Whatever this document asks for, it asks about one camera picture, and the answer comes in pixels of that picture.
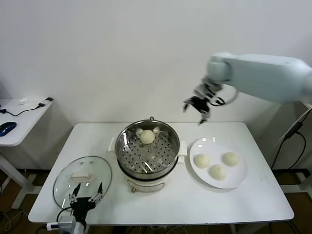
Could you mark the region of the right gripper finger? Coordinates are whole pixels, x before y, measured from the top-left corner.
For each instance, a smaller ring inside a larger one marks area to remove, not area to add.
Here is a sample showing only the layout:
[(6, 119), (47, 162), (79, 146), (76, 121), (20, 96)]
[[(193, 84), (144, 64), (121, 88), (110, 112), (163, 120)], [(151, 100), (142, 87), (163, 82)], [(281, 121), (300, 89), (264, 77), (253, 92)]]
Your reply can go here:
[(193, 106), (194, 105), (194, 100), (193, 97), (187, 99), (184, 101), (184, 105), (183, 105), (183, 112), (185, 113), (188, 109), (189, 106)]
[(200, 111), (200, 116), (201, 116), (201, 118), (200, 118), (200, 121), (198, 123), (199, 125), (204, 124), (204, 123), (206, 123), (209, 120), (210, 112), (209, 111), (208, 112)]

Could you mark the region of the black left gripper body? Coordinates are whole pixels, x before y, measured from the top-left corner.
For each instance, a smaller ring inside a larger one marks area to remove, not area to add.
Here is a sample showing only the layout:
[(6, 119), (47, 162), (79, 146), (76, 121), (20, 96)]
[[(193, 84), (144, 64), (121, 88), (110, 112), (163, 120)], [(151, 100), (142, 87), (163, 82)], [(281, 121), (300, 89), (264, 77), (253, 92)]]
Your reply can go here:
[(70, 206), (76, 221), (85, 221), (87, 213), (96, 207), (96, 203), (91, 197), (78, 197), (71, 201)]

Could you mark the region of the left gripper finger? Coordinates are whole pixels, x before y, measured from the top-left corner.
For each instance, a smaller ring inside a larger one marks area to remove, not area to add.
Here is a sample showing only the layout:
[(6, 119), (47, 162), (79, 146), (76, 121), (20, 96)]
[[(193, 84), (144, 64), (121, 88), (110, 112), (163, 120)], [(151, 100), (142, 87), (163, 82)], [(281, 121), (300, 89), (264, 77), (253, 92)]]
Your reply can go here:
[(80, 190), (80, 187), (81, 187), (81, 183), (79, 183), (77, 187), (74, 188), (73, 192), (69, 194), (69, 200), (71, 203), (77, 202), (77, 198), (78, 198), (77, 195)]
[(102, 182), (100, 183), (97, 194), (91, 197), (88, 201), (89, 202), (100, 202), (103, 198), (103, 188), (102, 188)]

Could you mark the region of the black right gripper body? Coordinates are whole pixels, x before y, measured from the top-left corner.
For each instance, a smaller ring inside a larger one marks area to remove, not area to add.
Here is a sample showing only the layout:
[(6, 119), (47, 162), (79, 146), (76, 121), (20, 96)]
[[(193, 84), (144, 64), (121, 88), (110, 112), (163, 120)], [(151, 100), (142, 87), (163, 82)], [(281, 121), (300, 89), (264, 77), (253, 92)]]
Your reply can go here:
[(191, 97), (191, 105), (201, 114), (208, 114), (210, 112), (210, 108), (208, 106), (208, 99), (201, 99), (199, 97), (193, 96)]

